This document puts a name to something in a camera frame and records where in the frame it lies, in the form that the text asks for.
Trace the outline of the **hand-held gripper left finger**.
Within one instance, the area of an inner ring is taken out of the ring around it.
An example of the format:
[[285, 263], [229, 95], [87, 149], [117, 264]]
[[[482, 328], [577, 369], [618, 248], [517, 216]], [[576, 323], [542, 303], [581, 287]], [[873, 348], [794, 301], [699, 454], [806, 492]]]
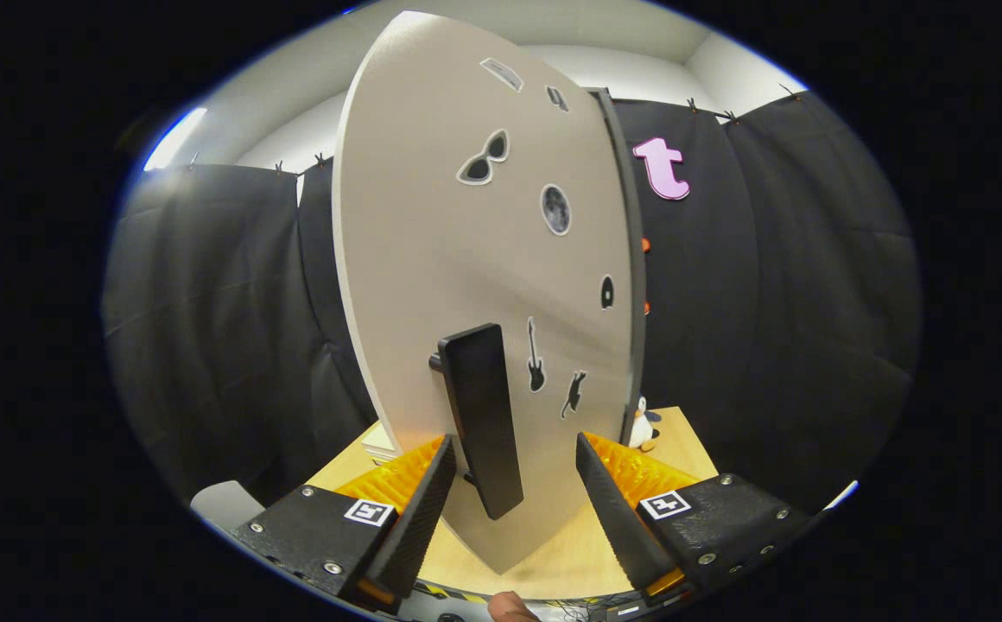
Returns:
[[323, 597], [395, 614], [413, 593], [456, 477], [453, 443], [435, 437], [334, 491], [297, 487], [230, 534]]

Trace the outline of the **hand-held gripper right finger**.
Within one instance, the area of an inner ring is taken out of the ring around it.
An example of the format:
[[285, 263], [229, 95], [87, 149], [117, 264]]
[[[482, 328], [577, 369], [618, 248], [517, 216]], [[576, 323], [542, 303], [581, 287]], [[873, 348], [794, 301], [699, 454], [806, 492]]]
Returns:
[[810, 524], [808, 513], [734, 473], [698, 478], [596, 434], [577, 435], [575, 465], [619, 566], [648, 606], [720, 591]]

